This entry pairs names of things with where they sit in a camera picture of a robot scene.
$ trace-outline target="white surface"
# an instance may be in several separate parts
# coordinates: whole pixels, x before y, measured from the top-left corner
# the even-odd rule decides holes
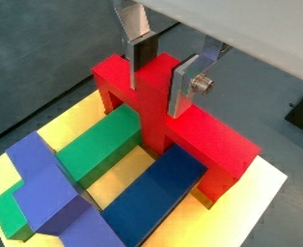
[[[303,0],[136,2],[303,79]]]

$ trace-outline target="yellow board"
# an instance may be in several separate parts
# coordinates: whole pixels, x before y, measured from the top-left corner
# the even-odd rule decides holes
[[[104,116],[102,101],[96,91],[41,127],[37,133],[50,147],[60,151]]]
[[[98,92],[89,95],[61,114],[38,133],[54,150],[64,146],[104,117]],[[136,147],[110,171],[88,189],[105,208],[130,185],[153,158]],[[240,246],[287,176],[258,156],[241,180],[208,210],[189,194],[169,217],[144,242],[148,247],[234,247]],[[20,180],[6,154],[0,156],[0,194]],[[25,243],[5,239],[6,247],[61,247],[57,237],[36,234]]]

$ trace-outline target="blue block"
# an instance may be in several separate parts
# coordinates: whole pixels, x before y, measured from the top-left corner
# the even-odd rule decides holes
[[[52,165],[14,192],[14,197],[30,229],[50,235],[60,235],[92,207]]]
[[[125,246],[94,208],[89,208],[58,238],[65,247]]]
[[[60,165],[53,150],[37,132],[32,132],[8,149],[6,154],[16,166],[21,179],[28,183],[41,170],[50,165]]]
[[[126,246],[141,244],[205,171],[194,157],[173,145],[101,212]]]

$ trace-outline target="wooden block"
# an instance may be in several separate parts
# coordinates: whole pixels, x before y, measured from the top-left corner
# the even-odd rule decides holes
[[[60,235],[92,204],[78,195],[57,166],[45,168],[14,198],[32,231]]]
[[[25,241],[33,236],[28,221],[20,210],[13,192],[22,187],[22,181],[17,182],[9,190],[0,195],[0,226],[8,239]]]
[[[140,143],[138,116],[121,105],[57,153],[57,158],[86,189]]]
[[[65,247],[125,247],[98,211],[89,208],[60,235]]]
[[[153,152],[162,154],[174,142],[208,166],[198,188],[216,202],[240,179],[260,148],[194,105],[177,119],[168,116],[170,71],[177,63],[170,55],[161,54],[134,74],[133,92],[128,62],[118,56],[93,68],[94,79],[101,84],[106,111],[122,102],[136,109],[142,143]]]
[[[50,165],[60,166],[53,150],[36,131],[6,149],[6,154],[25,183]]]
[[[193,156],[173,145],[101,212],[128,247],[145,240],[205,170]]]

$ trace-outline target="red block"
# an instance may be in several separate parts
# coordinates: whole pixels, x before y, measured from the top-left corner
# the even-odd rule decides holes
[[[198,189],[217,201],[260,153],[249,140],[196,105],[173,119],[168,136],[208,166]]]
[[[260,148],[194,105],[177,119],[168,116],[170,71],[177,63],[170,55],[161,54],[136,73],[133,91],[129,64],[114,55],[93,68],[94,80],[108,112],[122,101],[138,112],[144,144],[162,154],[174,142],[208,166],[198,188],[217,201],[242,176]]]
[[[112,55],[93,67],[93,74],[106,114],[122,102],[137,111],[136,91],[130,88],[129,62],[118,55]]]
[[[162,54],[136,73],[136,92],[142,142],[161,155],[170,146],[166,138],[170,69],[178,61]]]

